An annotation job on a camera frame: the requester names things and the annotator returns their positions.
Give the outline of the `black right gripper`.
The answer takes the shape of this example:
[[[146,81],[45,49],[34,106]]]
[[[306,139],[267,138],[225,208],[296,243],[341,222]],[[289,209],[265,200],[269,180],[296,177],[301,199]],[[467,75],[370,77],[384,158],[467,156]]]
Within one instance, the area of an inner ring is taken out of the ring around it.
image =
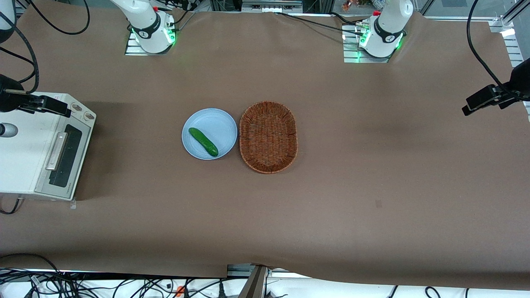
[[[19,107],[26,113],[52,113],[70,118],[68,104],[49,96],[23,96],[7,93],[6,90],[19,90],[25,94],[21,83],[3,74],[0,75],[0,111],[9,113]]]

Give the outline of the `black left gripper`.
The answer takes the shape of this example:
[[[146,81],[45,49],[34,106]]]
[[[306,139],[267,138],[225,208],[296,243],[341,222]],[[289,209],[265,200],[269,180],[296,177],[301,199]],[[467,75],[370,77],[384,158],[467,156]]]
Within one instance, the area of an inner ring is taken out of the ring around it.
[[[515,92],[518,96],[529,100],[530,98],[530,59],[526,59],[519,65],[515,66],[509,79],[509,90]],[[466,105],[462,107],[465,116],[480,109],[498,106],[501,110],[517,103],[517,99],[500,100],[504,91],[493,84],[483,87],[466,98]]]

